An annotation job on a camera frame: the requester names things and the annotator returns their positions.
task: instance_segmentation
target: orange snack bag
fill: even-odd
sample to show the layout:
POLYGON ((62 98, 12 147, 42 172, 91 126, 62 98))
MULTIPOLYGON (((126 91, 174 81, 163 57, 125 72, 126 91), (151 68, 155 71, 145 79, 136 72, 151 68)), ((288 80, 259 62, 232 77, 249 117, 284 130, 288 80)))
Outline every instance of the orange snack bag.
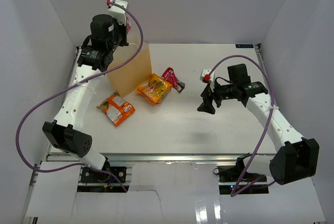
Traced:
POLYGON ((120 125, 135 111, 135 108, 130 103, 121 98, 117 93, 113 93, 97 108, 101 109, 115 126, 120 125))
POLYGON ((163 98, 171 91, 172 84, 160 78, 156 74, 152 74, 150 81, 146 86, 139 86, 136 93, 140 93, 153 105, 162 102, 163 98))

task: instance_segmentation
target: white tabletop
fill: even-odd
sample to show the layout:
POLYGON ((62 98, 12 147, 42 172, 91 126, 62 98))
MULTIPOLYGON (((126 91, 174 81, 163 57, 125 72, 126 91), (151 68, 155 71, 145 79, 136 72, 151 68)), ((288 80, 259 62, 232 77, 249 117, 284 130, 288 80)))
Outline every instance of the white tabletop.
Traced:
MULTIPOLYGON (((172 67, 179 80, 186 84, 175 89, 161 104, 153 106, 143 96, 131 93, 125 100, 136 112, 115 127, 96 108, 112 93, 106 77, 96 89, 88 107, 84 132, 93 138, 101 153, 122 154, 241 154, 252 152, 263 127, 236 100, 223 101, 215 115, 197 112, 205 84, 199 80, 203 68, 211 69, 223 57, 246 55, 258 62, 254 49, 237 49, 234 44, 150 44, 152 70, 162 75, 172 67)), ((222 63, 216 76, 228 78, 227 67, 245 63, 252 81, 264 83, 262 74, 252 63, 235 58, 222 63)), ((51 152, 60 152, 52 148, 51 152)), ((275 153, 266 136, 259 153, 275 153)))

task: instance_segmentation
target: robotic arm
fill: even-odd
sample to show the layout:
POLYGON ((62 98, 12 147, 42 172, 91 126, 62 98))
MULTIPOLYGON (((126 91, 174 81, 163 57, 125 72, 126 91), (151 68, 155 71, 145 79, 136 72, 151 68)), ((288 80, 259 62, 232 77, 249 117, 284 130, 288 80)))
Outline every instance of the robotic arm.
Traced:
MULTIPOLYGON (((116 3, 127 7, 125 1, 116 0, 116 3)), ((86 37, 77 53, 78 61, 72 84, 107 70, 116 48, 128 46, 125 12, 112 6, 108 13, 93 17, 90 24, 91 35, 86 37)), ((93 147, 92 137, 82 132, 86 110, 99 82, 99 78, 95 78, 68 92, 53 122, 44 123, 43 132, 53 147, 101 170, 107 166, 106 157, 93 147)))
MULTIPOLYGON (((246 65, 228 67, 230 81, 225 80, 229 83, 228 85, 220 85, 214 72, 209 76, 210 72, 209 69, 202 71, 200 79, 207 83, 207 86, 201 94, 203 103, 197 111, 215 114, 213 101, 219 108, 223 100, 237 99, 265 127, 271 109, 270 95, 261 82, 251 82, 246 65)), ((276 155, 272 159, 268 156, 256 155, 247 169, 248 173, 271 176, 280 185, 315 174, 319 154, 317 141, 306 139, 295 130, 278 108, 274 108, 268 135, 275 146, 276 155)), ((236 167, 240 173, 249 159, 250 155, 238 158, 236 167)))

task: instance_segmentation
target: gray wall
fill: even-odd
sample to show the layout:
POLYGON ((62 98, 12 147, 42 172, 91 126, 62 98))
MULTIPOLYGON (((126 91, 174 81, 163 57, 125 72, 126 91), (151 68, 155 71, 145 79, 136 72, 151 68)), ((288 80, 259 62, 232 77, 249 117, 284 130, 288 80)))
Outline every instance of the gray wall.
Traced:
MULTIPOLYGON (((106 0, 50 0, 75 45, 106 0)), ((126 0, 148 42, 262 42, 284 0, 126 0)))
POLYGON ((334 0, 286 0, 264 43, 265 66, 288 120, 320 144, 315 188, 334 223, 334 0))
MULTIPOLYGON (((37 102, 66 85, 74 46, 49 0, 0 0, 0 223, 20 223, 32 171, 15 148, 16 127, 37 102)), ((42 124, 52 120, 61 98, 33 113, 21 145, 39 163, 47 140, 42 124)))

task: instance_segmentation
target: cardboard box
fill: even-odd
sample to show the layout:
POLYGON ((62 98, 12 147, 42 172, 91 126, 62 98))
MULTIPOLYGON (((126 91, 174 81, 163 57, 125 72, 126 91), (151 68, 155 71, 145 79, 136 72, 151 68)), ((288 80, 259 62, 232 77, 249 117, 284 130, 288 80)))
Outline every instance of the cardboard box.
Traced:
MULTIPOLYGON (((114 61, 108 69, 120 65, 129 59, 138 49, 140 36, 137 34, 128 34, 129 46, 118 47, 114 52, 114 61)), ((150 49, 147 43, 144 43, 137 56, 125 66, 108 73, 108 79, 112 88, 121 97, 135 91, 138 86, 147 83, 152 74, 150 49)))

